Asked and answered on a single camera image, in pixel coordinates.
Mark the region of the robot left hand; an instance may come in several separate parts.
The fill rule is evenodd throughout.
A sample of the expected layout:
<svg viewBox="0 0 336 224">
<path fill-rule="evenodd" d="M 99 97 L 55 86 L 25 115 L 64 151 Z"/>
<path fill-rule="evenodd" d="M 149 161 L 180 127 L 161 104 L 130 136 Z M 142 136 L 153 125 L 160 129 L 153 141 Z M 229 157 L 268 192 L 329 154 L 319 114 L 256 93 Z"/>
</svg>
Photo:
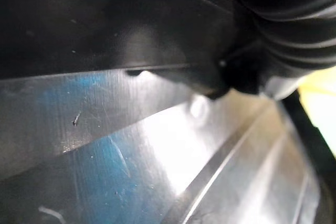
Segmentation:
<svg viewBox="0 0 336 224">
<path fill-rule="evenodd" d="M 235 0 L 255 33 L 222 64 L 237 91 L 281 100 L 308 74 L 335 66 L 335 0 Z"/>
</svg>

